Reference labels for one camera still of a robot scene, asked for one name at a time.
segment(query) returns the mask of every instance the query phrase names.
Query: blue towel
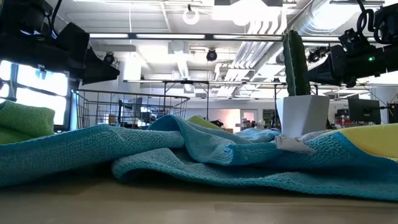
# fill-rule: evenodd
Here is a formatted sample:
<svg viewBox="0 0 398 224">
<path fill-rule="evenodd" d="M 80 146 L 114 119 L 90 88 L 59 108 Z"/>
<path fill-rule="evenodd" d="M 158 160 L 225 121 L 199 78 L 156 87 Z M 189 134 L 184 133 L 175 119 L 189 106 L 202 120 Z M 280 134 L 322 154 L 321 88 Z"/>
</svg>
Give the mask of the blue towel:
<svg viewBox="0 0 398 224">
<path fill-rule="evenodd" d="M 123 182 L 150 169 L 212 185 L 398 200 L 394 161 L 366 154 L 339 132 L 306 144 L 316 153 L 283 151 L 164 116 L 145 131 L 100 125 L 0 146 L 0 186 L 114 161 L 113 174 Z"/>
<path fill-rule="evenodd" d="M 275 136 L 280 135 L 280 132 L 268 129 L 247 128 L 241 132 L 235 133 L 235 135 L 250 140 L 253 143 L 260 143 L 274 140 Z"/>
</svg>

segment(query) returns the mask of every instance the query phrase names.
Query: potted plant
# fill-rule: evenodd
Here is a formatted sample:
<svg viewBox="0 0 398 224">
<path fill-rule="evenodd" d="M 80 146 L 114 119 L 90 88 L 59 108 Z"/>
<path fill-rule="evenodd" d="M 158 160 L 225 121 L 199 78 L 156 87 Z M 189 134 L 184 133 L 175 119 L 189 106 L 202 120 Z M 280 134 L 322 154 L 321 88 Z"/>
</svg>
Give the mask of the potted plant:
<svg viewBox="0 0 398 224">
<path fill-rule="evenodd" d="M 289 31 L 284 38 L 285 73 L 289 96 L 277 100 L 282 134 L 299 137 L 325 129 L 329 97 L 311 95 L 310 82 L 304 77 L 308 71 L 301 36 Z"/>
</svg>

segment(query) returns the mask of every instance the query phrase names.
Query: white tag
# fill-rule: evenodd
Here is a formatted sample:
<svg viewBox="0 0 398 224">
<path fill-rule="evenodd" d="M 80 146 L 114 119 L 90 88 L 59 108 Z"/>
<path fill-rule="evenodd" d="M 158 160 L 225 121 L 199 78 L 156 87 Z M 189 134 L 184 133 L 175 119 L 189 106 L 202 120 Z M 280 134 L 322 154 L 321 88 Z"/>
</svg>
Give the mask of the white tag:
<svg viewBox="0 0 398 224">
<path fill-rule="evenodd" d="M 277 149 L 307 154 L 310 156 L 317 152 L 316 150 L 305 145 L 304 142 L 286 136 L 276 136 L 275 144 Z"/>
</svg>

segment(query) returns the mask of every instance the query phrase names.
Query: yellow fabric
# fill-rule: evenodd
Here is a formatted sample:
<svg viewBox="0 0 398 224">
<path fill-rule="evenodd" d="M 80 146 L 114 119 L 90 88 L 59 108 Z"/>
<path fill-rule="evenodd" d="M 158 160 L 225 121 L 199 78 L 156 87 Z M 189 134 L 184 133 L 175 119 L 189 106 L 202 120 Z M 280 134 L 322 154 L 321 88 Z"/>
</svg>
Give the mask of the yellow fabric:
<svg viewBox="0 0 398 224">
<path fill-rule="evenodd" d="M 219 126 L 212 124 L 208 122 L 207 120 L 199 117 L 198 115 L 192 116 L 191 118 L 188 119 L 189 122 L 203 126 L 205 128 L 212 128 L 212 129 L 217 129 L 217 130 L 223 130 Z"/>
<path fill-rule="evenodd" d="M 369 154 L 398 158 L 398 124 L 360 126 L 337 131 L 343 133 L 356 147 Z"/>
</svg>

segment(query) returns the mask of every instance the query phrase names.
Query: window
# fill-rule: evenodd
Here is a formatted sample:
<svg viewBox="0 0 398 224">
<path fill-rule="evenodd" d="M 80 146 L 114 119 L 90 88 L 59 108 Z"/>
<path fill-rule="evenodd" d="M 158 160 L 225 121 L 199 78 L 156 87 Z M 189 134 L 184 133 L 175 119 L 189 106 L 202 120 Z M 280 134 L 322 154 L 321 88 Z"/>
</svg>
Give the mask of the window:
<svg viewBox="0 0 398 224">
<path fill-rule="evenodd" d="M 39 69 L 27 65 L 18 66 L 18 84 L 33 87 L 54 93 L 53 96 L 44 92 L 17 89 L 17 103 L 30 106 L 42 106 L 55 111 L 54 124 L 63 125 L 67 101 L 65 96 L 68 92 L 68 78 L 62 73 L 40 72 Z"/>
<path fill-rule="evenodd" d="M 4 86 L 0 90 L 1 97 L 15 97 L 17 103 L 27 106 L 39 106 L 55 111 L 54 125 L 56 129 L 69 127 L 69 106 L 67 105 L 68 78 L 62 73 L 45 72 L 27 65 L 16 65 L 2 61 L 0 77 Z"/>
<path fill-rule="evenodd" d="M 17 103 L 27 106 L 38 106 L 55 111 L 54 124 L 63 125 L 67 100 L 62 96 L 51 96 L 25 88 L 17 89 Z"/>
<path fill-rule="evenodd" d="M 8 81 L 11 76 L 11 62 L 1 61 L 0 62 L 0 78 Z"/>
<path fill-rule="evenodd" d="M 47 90 L 61 96 L 66 96 L 68 91 L 68 78 L 66 75 L 52 72 L 42 73 L 39 69 L 26 65 L 18 67 L 17 81 L 19 84 Z"/>
<path fill-rule="evenodd" d="M 0 96 L 1 97 L 7 97 L 8 96 L 8 90 L 9 87 L 7 84 L 4 84 L 2 89 L 0 90 Z M 0 103 L 4 102 L 5 99 L 0 98 Z"/>
</svg>

